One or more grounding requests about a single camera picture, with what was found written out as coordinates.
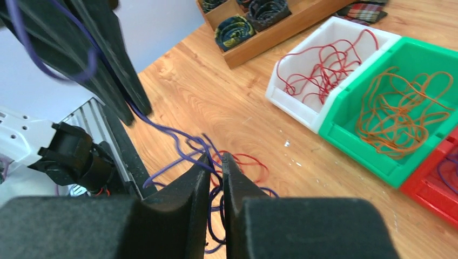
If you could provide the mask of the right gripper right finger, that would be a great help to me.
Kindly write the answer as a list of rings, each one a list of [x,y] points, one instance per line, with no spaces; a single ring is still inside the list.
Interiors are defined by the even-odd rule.
[[[268,196],[222,159],[228,258],[398,258],[379,211],[354,197]]]

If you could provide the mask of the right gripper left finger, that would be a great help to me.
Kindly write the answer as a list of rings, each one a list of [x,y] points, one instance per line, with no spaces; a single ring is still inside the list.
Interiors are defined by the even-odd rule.
[[[203,258],[207,154],[144,200],[32,196],[1,208],[1,258]]]

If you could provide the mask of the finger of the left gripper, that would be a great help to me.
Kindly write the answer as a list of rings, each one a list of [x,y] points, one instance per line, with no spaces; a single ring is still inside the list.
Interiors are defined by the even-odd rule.
[[[127,54],[118,16],[109,1],[70,1],[90,35],[100,47],[103,72],[112,75],[98,89],[98,97],[119,116],[131,116],[125,99],[130,98],[144,115],[153,112],[151,103]]]
[[[109,1],[113,11],[117,1]],[[75,12],[70,1],[1,1],[1,22],[23,45],[32,62],[49,77],[77,83],[97,96],[98,88],[112,75],[103,72],[100,47]],[[129,111],[133,103],[125,99]],[[134,115],[119,116],[132,125]]]

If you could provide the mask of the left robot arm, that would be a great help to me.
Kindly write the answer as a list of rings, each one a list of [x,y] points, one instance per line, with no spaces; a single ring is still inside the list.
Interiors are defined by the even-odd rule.
[[[1,22],[47,76],[77,83],[126,125],[133,111],[152,113],[150,101],[126,52],[117,1],[1,1]],[[87,133],[63,122],[39,148],[31,167],[60,185],[76,183],[91,192],[106,188],[115,166]]]

